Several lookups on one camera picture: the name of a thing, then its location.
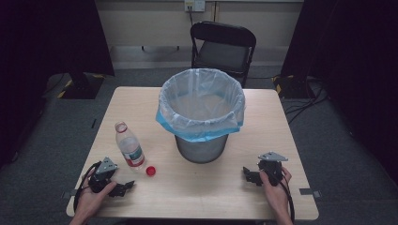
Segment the black folding chair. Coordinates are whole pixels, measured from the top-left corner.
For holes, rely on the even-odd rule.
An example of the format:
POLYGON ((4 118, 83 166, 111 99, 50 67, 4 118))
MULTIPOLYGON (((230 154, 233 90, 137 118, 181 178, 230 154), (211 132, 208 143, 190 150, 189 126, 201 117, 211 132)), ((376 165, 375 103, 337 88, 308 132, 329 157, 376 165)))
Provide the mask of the black folding chair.
POLYGON ((220 22, 197 22, 190 30, 192 68, 216 68, 245 87, 256 37, 249 29, 220 22))

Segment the black stand base striped tape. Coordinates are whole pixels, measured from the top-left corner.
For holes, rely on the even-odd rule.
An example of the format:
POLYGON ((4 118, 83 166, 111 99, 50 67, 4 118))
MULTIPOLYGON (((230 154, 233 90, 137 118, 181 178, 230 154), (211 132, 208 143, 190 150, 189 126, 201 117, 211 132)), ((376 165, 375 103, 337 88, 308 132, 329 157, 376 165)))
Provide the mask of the black stand base striped tape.
POLYGON ((83 72, 70 73, 70 80, 57 97, 63 99, 95 99, 104 79, 103 75, 86 75, 83 72))
POLYGON ((314 98, 314 92, 306 79, 300 79, 294 75, 286 77, 277 75, 271 80, 280 98, 314 98))

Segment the dark curtain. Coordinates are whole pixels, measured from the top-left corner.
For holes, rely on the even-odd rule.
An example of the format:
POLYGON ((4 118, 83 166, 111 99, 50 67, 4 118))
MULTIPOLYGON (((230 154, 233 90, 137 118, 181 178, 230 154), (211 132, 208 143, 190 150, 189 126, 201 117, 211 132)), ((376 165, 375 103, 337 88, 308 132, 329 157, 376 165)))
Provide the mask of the dark curtain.
POLYGON ((282 75, 321 79, 398 185, 398 0, 304 0, 282 75))
POLYGON ((11 162, 60 73, 114 68, 96 0, 0 0, 0 169, 11 162))

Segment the translucent blue trash bag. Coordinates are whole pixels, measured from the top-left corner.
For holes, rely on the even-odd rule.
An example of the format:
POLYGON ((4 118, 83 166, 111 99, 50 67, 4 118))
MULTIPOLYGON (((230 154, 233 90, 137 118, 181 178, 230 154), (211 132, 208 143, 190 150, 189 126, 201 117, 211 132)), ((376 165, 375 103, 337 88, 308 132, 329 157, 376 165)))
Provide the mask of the translucent blue trash bag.
POLYGON ((238 132, 244 123, 241 84, 214 68, 190 68, 167 80, 156 121, 188 142, 207 142, 238 132))

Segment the person's left hand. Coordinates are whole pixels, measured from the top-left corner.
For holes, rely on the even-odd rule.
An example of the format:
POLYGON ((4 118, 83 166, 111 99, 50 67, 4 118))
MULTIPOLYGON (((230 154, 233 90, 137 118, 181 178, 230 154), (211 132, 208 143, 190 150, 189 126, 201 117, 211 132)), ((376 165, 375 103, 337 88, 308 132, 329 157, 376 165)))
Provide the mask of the person's left hand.
POLYGON ((85 225, 96 215, 105 197, 115 188, 116 182, 109 183, 101 192, 95 193, 85 180, 75 215, 69 225, 85 225))

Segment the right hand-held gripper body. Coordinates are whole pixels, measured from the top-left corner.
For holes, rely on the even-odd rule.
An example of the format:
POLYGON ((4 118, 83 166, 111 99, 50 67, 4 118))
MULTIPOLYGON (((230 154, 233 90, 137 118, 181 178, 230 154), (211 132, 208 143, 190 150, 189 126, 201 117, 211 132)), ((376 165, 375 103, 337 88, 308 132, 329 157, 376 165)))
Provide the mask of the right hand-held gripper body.
POLYGON ((258 157, 258 167, 268 175, 268 181, 276 187, 283 179, 282 162, 288 158, 275 152, 268 152, 258 157))

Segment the clear plastic water bottle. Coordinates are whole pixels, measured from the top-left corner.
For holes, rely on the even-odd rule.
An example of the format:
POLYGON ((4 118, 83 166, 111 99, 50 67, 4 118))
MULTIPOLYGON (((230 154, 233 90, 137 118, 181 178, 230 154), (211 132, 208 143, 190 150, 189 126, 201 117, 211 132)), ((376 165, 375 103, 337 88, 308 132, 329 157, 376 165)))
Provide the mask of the clear plastic water bottle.
POLYGON ((115 124, 115 140, 123 158, 131 168, 139 170, 145 165, 145 154, 141 144, 123 121, 115 124))

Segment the grey trash can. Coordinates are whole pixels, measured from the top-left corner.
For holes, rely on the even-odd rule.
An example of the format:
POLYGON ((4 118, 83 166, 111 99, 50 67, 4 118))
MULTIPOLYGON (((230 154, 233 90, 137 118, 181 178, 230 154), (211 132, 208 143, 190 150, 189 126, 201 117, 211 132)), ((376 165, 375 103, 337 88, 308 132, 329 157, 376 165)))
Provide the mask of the grey trash can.
POLYGON ((216 160, 223 152, 227 135, 206 142, 188 142, 175 136, 177 149, 189 162, 205 164, 216 160))

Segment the white wall socket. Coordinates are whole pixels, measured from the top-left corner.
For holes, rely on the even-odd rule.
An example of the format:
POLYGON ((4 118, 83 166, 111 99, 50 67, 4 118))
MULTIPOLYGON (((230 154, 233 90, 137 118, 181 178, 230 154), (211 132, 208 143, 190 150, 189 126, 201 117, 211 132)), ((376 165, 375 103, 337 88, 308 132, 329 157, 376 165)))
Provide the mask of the white wall socket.
POLYGON ((206 1, 184 0, 184 10, 187 12, 204 12, 206 10, 206 1))

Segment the person's right hand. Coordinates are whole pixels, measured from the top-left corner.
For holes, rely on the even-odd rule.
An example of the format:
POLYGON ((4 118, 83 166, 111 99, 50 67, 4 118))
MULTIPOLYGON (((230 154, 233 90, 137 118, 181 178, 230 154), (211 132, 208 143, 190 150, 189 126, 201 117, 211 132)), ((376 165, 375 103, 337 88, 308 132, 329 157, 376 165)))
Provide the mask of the person's right hand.
POLYGON ((260 178, 263 182, 263 189, 270 208, 273 210, 276 218, 290 219, 288 211, 288 198, 281 185, 273 186, 268 181, 268 175, 260 171, 260 178))

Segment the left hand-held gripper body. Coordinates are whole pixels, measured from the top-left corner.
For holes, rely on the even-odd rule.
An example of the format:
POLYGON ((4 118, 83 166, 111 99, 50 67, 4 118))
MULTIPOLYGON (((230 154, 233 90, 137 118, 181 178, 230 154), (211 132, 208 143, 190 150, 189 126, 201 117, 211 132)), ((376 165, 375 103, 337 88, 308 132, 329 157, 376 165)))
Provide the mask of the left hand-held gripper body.
POLYGON ((96 166, 92 173, 88 185, 95 192, 101 192, 110 182, 118 166, 113 163, 109 157, 105 157, 103 161, 96 166))

